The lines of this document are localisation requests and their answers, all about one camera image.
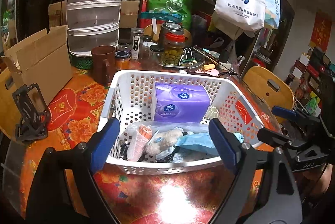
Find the white ridged soft ball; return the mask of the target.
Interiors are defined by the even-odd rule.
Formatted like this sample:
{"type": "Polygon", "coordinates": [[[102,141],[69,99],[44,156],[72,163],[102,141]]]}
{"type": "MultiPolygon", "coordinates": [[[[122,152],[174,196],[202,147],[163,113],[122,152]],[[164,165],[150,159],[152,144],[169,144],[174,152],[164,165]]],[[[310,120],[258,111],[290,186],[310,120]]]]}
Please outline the white ridged soft ball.
{"type": "Polygon", "coordinates": [[[220,117],[220,111],[212,105],[208,107],[208,110],[206,111],[206,114],[204,115],[204,118],[206,120],[212,120],[214,118],[219,118],[219,117],[220,117]]]}

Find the light blue soft pack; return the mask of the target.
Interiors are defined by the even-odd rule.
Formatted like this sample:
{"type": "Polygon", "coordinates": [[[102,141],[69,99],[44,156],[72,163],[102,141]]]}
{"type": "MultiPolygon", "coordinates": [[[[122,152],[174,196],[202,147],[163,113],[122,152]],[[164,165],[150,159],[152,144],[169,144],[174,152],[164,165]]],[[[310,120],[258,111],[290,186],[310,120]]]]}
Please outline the light blue soft pack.
{"type": "Polygon", "coordinates": [[[183,135],[178,138],[174,146],[191,151],[197,151],[214,157],[219,155],[209,132],[183,135]]]}

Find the purple tissue pack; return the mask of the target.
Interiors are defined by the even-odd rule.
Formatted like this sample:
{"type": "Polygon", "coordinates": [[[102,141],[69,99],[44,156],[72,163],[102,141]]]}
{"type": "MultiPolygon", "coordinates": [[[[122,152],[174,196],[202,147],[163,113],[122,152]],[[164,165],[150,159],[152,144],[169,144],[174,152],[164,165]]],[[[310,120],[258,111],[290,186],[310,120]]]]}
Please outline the purple tissue pack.
{"type": "Polygon", "coordinates": [[[151,117],[157,122],[200,123],[211,104],[201,85],[156,84],[151,101],[151,117]]]}

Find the white perforated plastic basket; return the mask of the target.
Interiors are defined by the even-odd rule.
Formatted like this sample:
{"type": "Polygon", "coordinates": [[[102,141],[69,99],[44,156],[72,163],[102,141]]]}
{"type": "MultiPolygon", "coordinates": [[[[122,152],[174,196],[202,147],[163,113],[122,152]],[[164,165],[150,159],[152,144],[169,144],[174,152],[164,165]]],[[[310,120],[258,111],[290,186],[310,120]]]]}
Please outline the white perforated plastic basket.
{"type": "Polygon", "coordinates": [[[254,148],[261,145],[257,138],[257,131],[265,126],[261,112],[233,81],[159,71],[117,72],[98,125],[101,130],[110,118],[120,122],[120,132],[114,138],[106,163],[136,175],[176,174],[220,165],[219,157],[186,163],[158,163],[150,154],[145,154],[141,162],[128,161],[121,154],[121,142],[133,142],[133,135],[126,133],[130,125],[151,126],[154,133],[175,127],[200,133],[208,129],[207,110],[210,107],[228,132],[241,133],[254,148]]]}

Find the plush doll striped clothes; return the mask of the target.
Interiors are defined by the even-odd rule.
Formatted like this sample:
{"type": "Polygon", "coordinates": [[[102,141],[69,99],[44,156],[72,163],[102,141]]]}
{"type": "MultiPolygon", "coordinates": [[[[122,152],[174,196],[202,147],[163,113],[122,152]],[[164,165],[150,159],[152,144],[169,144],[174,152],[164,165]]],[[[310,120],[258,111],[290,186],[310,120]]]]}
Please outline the plush doll striped clothes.
{"type": "MultiPolygon", "coordinates": [[[[154,159],[157,162],[169,162],[173,153],[177,151],[174,144],[178,138],[183,135],[192,135],[193,132],[185,132],[182,128],[174,128],[167,132],[159,132],[158,130],[152,135],[150,141],[145,146],[143,154],[138,162],[143,162],[145,157],[154,159]]],[[[127,160],[127,149],[130,139],[125,138],[120,141],[120,157],[127,160]]]]}

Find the clear plastic bag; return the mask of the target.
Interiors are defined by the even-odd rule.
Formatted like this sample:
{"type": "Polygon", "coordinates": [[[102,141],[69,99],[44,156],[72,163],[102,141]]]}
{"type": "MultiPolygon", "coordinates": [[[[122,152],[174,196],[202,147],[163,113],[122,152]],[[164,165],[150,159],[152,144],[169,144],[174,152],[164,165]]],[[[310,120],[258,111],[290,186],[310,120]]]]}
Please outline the clear plastic bag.
{"type": "Polygon", "coordinates": [[[134,122],[129,124],[123,132],[120,133],[120,137],[128,138],[134,137],[136,131],[139,129],[140,125],[144,125],[145,127],[151,129],[152,134],[154,134],[157,130],[159,132],[167,132],[168,130],[174,128],[182,128],[185,132],[193,132],[193,133],[205,133],[208,132],[207,124],[200,124],[194,122],[181,122],[181,123],[172,123],[172,122],[156,122],[156,121],[147,121],[147,122],[134,122]]]}

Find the right wooden chair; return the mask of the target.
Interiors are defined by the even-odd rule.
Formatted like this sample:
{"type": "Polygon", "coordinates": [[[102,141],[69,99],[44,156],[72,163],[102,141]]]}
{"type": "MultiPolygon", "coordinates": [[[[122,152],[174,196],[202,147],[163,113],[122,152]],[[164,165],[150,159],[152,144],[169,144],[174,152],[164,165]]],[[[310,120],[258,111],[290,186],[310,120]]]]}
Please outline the right wooden chair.
{"type": "Polygon", "coordinates": [[[294,107],[293,91],[284,81],[268,69],[260,66],[251,67],[242,80],[249,88],[259,114],[267,114],[270,121],[276,118],[279,124],[285,121],[284,118],[271,114],[274,106],[289,110],[294,107]]]}

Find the wooden chair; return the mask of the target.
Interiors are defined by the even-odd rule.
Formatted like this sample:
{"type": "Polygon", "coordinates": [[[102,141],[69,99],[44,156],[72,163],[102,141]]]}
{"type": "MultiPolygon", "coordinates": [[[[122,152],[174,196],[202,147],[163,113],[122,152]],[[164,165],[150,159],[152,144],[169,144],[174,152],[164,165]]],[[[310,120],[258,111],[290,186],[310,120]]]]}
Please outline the wooden chair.
{"type": "Polygon", "coordinates": [[[21,114],[12,97],[17,90],[11,72],[8,68],[1,72],[0,95],[0,127],[3,134],[14,142],[20,143],[15,138],[15,127],[20,122],[21,114]]]}
{"type": "Polygon", "coordinates": [[[279,124],[285,121],[284,118],[271,114],[274,106],[289,110],[294,107],[293,91],[284,81],[268,69],[260,66],[251,67],[242,80],[249,88],[259,114],[267,114],[270,121],[276,118],[279,124]]]}

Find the shelf with boxes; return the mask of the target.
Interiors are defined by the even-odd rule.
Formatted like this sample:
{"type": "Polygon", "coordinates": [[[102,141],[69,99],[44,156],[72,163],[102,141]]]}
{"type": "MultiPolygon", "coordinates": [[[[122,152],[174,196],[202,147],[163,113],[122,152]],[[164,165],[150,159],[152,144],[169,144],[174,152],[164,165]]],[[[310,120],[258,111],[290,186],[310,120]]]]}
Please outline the shelf with boxes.
{"type": "Polygon", "coordinates": [[[315,47],[295,61],[285,83],[294,93],[296,107],[318,117],[324,104],[334,98],[334,64],[315,47]]]}

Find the black phone stand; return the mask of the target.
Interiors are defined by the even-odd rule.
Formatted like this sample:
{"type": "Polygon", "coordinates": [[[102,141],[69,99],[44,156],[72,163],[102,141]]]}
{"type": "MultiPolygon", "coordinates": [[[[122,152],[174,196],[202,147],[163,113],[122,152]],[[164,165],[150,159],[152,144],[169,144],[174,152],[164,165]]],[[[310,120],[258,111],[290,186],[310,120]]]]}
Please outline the black phone stand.
{"type": "Polygon", "coordinates": [[[12,93],[15,105],[21,114],[21,119],[15,126],[15,139],[19,142],[32,142],[45,139],[48,136],[47,124],[50,121],[50,111],[42,96],[37,83],[29,86],[24,84],[12,93]],[[37,91],[37,98],[41,100],[43,110],[37,110],[29,93],[37,91]]]}

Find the left wooden chair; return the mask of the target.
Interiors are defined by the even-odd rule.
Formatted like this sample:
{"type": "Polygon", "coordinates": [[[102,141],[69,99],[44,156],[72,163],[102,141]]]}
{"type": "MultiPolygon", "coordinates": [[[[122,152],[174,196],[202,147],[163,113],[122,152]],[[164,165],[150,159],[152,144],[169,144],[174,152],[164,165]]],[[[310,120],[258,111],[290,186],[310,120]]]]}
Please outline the left wooden chair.
{"type": "Polygon", "coordinates": [[[0,95],[0,127],[3,134],[14,142],[20,143],[15,138],[15,127],[20,122],[21,114],[12,97],[17,90],[11,72],[8,68],[1,72],[0,95]]]}

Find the red floral tablecloth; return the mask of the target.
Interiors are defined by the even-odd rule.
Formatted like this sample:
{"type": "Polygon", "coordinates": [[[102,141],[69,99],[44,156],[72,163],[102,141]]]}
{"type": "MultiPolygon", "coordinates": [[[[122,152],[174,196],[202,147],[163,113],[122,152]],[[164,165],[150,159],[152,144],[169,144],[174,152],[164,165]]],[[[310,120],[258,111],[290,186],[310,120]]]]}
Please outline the red floral tablecloth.
{"type": "MultiPolygon", "coordinates": [[[[122,129],[133,122],[152,119],[151,98],[153,86],[158,82],[203,85],[215,104],[223,109],[224,125],[252,143],[256,142],[258,124],[272,125],[249,92],[245,92],[245,97],[253,105],[252,110],[247,110],[239,95],[224,81],[145,72],[123,75],[116,86],[116,113],[122,129]]],[[[93,81],[86,71],[76,69],[70,82],[49,104],[48,136],[29,145],[24,155],[21,215],[26,215],[28,194],[45,149],[68,150],[88,141],[98,129],[106,97],[105,86],[93,81]]],[[[121,170],[106,164],[94,179],[122,223],[207,223],[227,192],[232,176],[223,166],[137,175],[133,167],[121,170]]]]}

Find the light blue tote bag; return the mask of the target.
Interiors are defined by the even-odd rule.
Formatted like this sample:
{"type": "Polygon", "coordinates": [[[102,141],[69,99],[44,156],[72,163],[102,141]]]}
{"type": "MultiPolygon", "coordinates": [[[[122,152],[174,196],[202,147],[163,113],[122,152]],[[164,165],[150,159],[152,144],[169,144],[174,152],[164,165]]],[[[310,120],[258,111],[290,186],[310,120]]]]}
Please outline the light blue tote bag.
{"type": "Polygon", "coordinates": [[[265,26],[278,29],[281,16],[281,0],[265,0],[265,26]]]}

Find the glass pickle jar red lid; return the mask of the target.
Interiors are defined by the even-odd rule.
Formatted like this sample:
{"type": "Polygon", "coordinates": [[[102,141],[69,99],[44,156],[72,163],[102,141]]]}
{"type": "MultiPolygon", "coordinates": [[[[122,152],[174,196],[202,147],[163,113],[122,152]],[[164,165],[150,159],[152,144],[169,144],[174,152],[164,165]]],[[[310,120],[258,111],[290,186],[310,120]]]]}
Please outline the glass pickle jar red lid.
{"type": "Polygon", "coordinates": [[[185,36],[174,33],[165,34],[164,51],[162,54],[163,65],[178,65],[183,49],[185,47],[185,36]]]}

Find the cardboard box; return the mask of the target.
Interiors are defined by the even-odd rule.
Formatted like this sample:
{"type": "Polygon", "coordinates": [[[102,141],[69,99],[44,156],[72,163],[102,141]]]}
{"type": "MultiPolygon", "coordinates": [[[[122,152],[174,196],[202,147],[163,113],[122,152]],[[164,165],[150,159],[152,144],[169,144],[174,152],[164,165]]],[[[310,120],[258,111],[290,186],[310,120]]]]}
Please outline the cardboard box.
{"type": "Polygon", "coordinates": [[[67,46],[68,26],[43,29],[4,53],[16,87],[38,84],[49,104],[73,77],[67,46]]]}

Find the green shopping bag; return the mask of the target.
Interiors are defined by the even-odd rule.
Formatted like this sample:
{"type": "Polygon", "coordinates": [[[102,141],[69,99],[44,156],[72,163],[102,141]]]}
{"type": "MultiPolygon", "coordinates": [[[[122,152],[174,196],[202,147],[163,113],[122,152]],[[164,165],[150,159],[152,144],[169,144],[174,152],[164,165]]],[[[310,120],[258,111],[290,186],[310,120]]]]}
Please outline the green shopping bag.
{"type": "Polygon", "coordinates": [[[190,31],[192,25],[192,0],[147,0],[149,12],[180,15],[184,29],[190,31]]]}

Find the brown mug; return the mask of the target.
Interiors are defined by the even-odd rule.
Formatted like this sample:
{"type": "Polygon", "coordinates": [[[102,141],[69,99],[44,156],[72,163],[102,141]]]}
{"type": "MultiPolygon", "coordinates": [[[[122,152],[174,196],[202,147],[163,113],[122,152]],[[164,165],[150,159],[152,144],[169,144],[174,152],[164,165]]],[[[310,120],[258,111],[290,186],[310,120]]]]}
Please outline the brown mug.
{"type": "Polygon", "coordinates": [[[111,45],[97,46],[91,50],[93,59],[93,79],[100,84],[108,84],[116,73],[116,48],[111,45]]]}

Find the tall glass spice jar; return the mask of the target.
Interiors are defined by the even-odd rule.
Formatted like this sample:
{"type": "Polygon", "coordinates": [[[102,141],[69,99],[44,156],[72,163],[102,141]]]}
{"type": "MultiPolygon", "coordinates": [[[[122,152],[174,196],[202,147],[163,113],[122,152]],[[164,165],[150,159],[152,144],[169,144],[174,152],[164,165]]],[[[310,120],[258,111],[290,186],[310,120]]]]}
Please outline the tall glass spice jar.
{"type": "Polygon", "coordinates": [[[131,29],[131,42],[132,42],[132,50],[131,50],[131,59],[138,60],[140,46],[143,42],[144,29],[143,28],[132,28],[131,29]]]}

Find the white plastic drawer tower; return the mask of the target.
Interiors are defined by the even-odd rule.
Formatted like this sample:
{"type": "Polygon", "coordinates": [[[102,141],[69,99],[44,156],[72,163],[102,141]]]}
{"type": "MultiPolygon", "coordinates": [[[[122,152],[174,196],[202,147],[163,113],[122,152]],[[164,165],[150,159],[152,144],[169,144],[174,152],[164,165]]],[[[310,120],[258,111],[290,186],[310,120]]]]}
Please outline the white plastic drawer tower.
{"type": "Polygon", "coordinates": [[[76,57],[91,57],[97,46],[117,46],[121,0],[66,0],[68,48],[76,57]]]}

